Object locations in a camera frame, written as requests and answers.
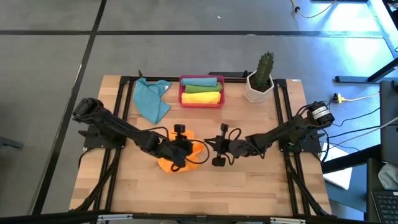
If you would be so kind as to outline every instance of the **keyboard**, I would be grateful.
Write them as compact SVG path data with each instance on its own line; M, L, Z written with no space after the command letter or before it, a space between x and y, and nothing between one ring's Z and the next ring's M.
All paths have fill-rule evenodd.
M375 191L372 192L372 197L380 222L398 224L398 192Z

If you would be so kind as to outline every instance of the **white hexagonal pot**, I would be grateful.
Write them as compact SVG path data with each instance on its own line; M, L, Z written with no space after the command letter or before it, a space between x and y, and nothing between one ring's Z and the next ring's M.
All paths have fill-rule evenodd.
M269 79L271 80L271 87L268 90L266 90L265 92L260 92L252 89L250 86L249 78L254 74L256 73L252 73L246 78L246 87L244 88L243 92L244 97L246 97L246 99L248 99L250 103L258 103L264 101L267 94L274 88L274 82L272 81L272 77L269 76Z

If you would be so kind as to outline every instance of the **cactus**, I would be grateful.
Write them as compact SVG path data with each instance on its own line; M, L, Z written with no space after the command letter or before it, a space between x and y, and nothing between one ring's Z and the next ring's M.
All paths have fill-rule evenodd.
M274 65L274 53L267 52L261 56L257 72L250 78L251 88L265 92L271 87L269 75L271 74Z

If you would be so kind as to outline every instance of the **red plastic tray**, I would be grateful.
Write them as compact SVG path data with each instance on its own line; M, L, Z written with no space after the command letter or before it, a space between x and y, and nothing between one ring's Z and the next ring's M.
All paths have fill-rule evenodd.
M181 85L181 79L183 78L213 78L216 77L217 81L221 83L223 88L221 89L221 98L220 102L217 104L211 103L182 103L182 93L185 92L185 86ZM224 76L222 75L182 75L180 76L180 93L178 94L178 102L182 107L186 108L220 108L224 105L225 96L224 96Z

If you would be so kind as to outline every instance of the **white cable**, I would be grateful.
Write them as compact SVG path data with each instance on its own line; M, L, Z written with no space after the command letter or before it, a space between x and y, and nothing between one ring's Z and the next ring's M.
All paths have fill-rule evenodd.
M360 134L359 136L355 136L355 137L352 137L352 138L347 139L347 140L345 140L345 141L342 141L342 142L340 142L339 144L337 144L337 145L335 145L335 146L333 146L333 147L331 147L331 148L329 148L329 149L332 149L332 148L334 148L334 147L336 147L336 146L339 146L340 144L343 144L344 142L348 142L348 141L350 141L350 140L352 140L352 139L356 139L356 138L359 138L359 137L361 137L361 136L365 136L365 135L367 135L367 134L370 134L370 133L372 133L372 132L375 132L375 131L377 131L377 130L380 130L380 129L386 127L387 125L393 123L393 122L396 121L396 120L398 120L398 117L396 117L396 118L390 120L390 121L387 122L386 124L383 124L382 126L376 128L376 129L373 129L372 131L368 131L368 132L366 132L366 133L364 133L364 134Z
M380 93L377 92L377 93L373 93L372 95L369 95L369 96L359 97L359 98L357 98L357 99L352 99L352 100L344 98L343 101L356 101L356 100L362 100L362 99L366 99L366 98L369 98L369 97L372 97L372 96L378 95L378 94L380 94Z
M297 7L296 2L294 2L294 0L290 0L290 1L292 2L293 7L296 8L296 7ZM315 15L313 15L313 16L304 16L304 15L301 13L301 11L300 11L299 9L297 10L297 12L298 12L302 17L304 17L304 18L306 18L306 19L311 19L311 18L314 18L315 16L319 16L320 14L324 13L326 10L328 10L328 9L329 9L334 3L336 3L336 2L337 2L337 0L334 0L328 7L326 7L326 9L322 10L322 12L319 12L318 14L315 14Z

